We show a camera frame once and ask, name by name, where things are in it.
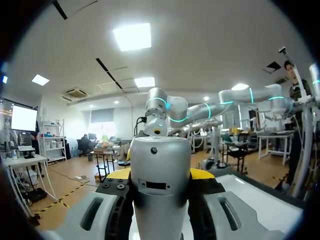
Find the man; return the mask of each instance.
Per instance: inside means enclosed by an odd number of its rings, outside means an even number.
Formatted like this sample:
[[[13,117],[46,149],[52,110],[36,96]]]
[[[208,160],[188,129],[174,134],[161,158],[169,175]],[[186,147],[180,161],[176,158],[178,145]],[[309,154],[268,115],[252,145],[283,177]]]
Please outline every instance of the man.
[[[91,141],[88,139],[88,135],[85,134],[80,140],[81,142],[81,148],[84,154],[87,154],[90,149],[90,143]]]
[[[294,66],[287,60],[284,62],[284,68],[287,72],[287,76],[292,80],[292,86],[290,87],[289,94],[290,98],[297,101],[299,98],[301,98],[301,92],[300,92],[300,86],[298,82],[298,78],[296,76],[296,73],[294,71]],[[307,95],[311,95],[311,90],[309,87],[309,84],[306,80],[302,79],[302,84],[305,89],[305,92]],[[286,183],[288,185],[291,185],[294,181],[296,169],[299,163],[300,159],[300,153],[302,148],[301,138],[300,134],[303,134],[303,128],[302,128],[302,118],[303,118],[303,111],[297,111],[295,113],[296,120],[292,117],[291,121],[293,122],[295,126],[295,132],[293,135],[292,143],[291,143],[291,153],[290,153],[290,160],[289,160],[289,174],[286,180]]]

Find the trash bin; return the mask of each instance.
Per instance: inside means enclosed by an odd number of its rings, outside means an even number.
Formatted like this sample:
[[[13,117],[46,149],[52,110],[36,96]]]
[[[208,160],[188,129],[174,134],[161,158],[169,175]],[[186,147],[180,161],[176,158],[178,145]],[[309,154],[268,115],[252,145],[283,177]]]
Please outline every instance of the trash bin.
[[[94,160],[94,155],[92,153],[88,153],[87,156],[89,162],[92,162]]]

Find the computer monitor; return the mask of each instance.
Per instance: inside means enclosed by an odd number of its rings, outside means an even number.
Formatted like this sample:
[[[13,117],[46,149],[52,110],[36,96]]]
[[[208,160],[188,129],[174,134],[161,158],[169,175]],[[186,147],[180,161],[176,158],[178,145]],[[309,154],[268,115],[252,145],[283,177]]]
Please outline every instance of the computer monitor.
[[[97,134],[95,134],[95,133],[89,133],[89,134],[88,134],[88,139],[89,139],[89,140],[95,140],[95,139],[97,139]]]
[[[13,106],[11,129],[32,131],[36,130],[38,111],[20,106]]]
[[[31,134],[30,132],[20,132],[18,135],[19,146],[31,146]]]

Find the projector screen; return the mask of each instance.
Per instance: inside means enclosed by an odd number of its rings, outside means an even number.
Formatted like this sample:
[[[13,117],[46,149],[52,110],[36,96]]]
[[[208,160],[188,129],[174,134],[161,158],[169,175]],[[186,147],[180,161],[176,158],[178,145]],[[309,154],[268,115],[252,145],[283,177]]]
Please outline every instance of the projector screen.
[[[36,110],[14,105],[11,129],[34,132],[36,130],[37,112]]]

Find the person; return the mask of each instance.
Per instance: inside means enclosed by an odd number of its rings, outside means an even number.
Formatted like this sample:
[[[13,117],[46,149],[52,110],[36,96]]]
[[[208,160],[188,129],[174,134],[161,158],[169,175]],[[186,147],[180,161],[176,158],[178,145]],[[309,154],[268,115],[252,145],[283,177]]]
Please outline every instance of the person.
[[[40,150],[39,150],[39,143],[38,143],[38,133],[39,133],[39,124],[38,121],[35,122],[35,131],[32,131],[31,134],[31,146],[34,148],[34,152],[35,154],[40,154]],[[38,162],[38,166],[39,166],[39,170],[40,170],[40,174],[41,177],[44,178],[45,175],[42,174],[42,167],[41,167],[41,163]],[[32,170],[36,172],[36,165],[32,165],[31,166]]]
[[[298,82],[298,78],[294,71],[294,66],[291,64],[290,61],[287,60],[284,62],[284,68],[287,72],[287,76],[292,80],[292,86],[290,87],[290,90],[289,90],[290,98],[292,98],[294,101],[297,101],[299,98],[301,98],[301,92],[300,92],[300,85]],[[308,82],[305,79],[302,79],[301,81],[306,94],[311,95],[311,90]],[[285,185],[284,188],[290,186],[294,181],[295,173],[300,160],[300,153],[302,149],[302,142],[301,142],[300,136],[302,136],[303,134],[303,125],[302,125],[303,111],[302,110],[297,111],[295,113],[295,118],[294,117],[291,118],[291,121],[295,127],[295,132],[293,133],[293,138],[291,142],[289,173],[286,179],[286,183],[288,185]]]
[[[83,153],[87,154],[89,152],[90,143],[91,143],[91,141],[88,139],[88,135],[87,134],[83,135],[80,142],[81,142],[81,147],[82,147]]]

